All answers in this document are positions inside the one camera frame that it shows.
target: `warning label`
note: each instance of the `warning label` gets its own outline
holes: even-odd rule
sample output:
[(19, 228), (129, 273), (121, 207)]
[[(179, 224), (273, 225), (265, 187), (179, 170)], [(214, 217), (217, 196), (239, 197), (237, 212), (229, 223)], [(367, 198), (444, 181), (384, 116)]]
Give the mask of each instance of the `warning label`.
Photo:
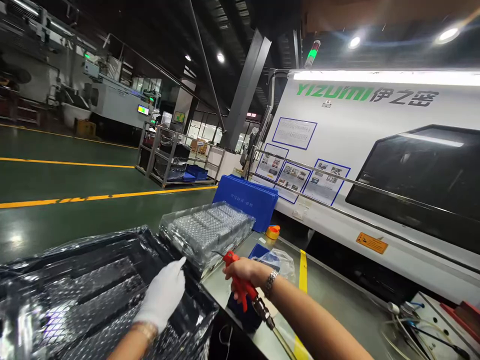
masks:
[(356, 238), (356, 242), (382, 255), (389, 246), (386, 242), (371, 237), (363, 232), (358, 235), (358, 237)]

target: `hand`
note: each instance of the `hand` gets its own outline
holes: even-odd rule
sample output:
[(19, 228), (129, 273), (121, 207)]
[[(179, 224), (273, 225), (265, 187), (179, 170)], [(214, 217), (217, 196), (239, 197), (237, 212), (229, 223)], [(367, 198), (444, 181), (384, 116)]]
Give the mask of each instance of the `hand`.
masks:
[[(235, 275), (241, 280), (251, 282), (253, 287), (260, 288), (266, 284), (270, 273), (272, 272), (272, 268), (261, 262), (241, 257), (240, 260), (231, 263), (222, 271), (225, 274), (225, 280), (228, 280)], [(236, 292), (233, 283), (231, 285), (231, 291), (233, 292), (233, 298), (237, 300), (237, 302), (240, 302), (241, 299), (239, 299), (239, 294)]]
[(149, 322), (161, 333), (177, 308), (185, 292), (185, 275), (182, 266), (186, 258), (173, 261), (153, 278), (143, 303), (133, 322)]

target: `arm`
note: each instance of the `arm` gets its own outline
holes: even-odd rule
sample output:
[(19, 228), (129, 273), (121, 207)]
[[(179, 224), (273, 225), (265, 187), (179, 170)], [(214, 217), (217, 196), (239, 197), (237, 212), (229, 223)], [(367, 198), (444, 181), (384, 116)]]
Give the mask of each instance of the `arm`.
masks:
[[(236, 275), (260, 288), (267, 282), (272, 268), (242, 257), (223, 272), (227, 280)], [(271, 288), (270, 301), (314, 359), (373, 360), (327, 310), (285, 278), (276, 277)]]
[(182, 266), (186, 258), (173, 261), (153, 278), (130, 331), (108, 360), (140, 360), (157, 334), (166, 327), (185, 292)]

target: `cardboard box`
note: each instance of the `cardboard box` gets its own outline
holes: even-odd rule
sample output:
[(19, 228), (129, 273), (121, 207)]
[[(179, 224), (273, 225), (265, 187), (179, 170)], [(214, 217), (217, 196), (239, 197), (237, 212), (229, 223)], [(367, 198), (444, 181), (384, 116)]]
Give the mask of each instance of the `cardboard box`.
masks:
[(198, 148), (198, 153), (205, 155), (205, 152), (207, 152), (207, 141), (203, 140), (201, 138), (197, 138), (196, 140), (191, 141), (191, 150), (196, 153), (197, 152), (197, 147)]
[(82, 138), (94, 138), (97, 131), (97, 124), (88, 120), (77, 120), (76, 136)]

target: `injection molding machine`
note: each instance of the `injection molding machine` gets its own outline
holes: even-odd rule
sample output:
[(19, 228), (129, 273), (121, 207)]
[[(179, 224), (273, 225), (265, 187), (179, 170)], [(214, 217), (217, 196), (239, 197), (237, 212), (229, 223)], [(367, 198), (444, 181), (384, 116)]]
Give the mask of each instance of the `injection molding machine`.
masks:
[(287, 77), (261, 147), (270, 155), (260, 152), (251, 166), (252, 181), (278, 188), (276, 210), (480, 308), (480, 73), (290, 70)]

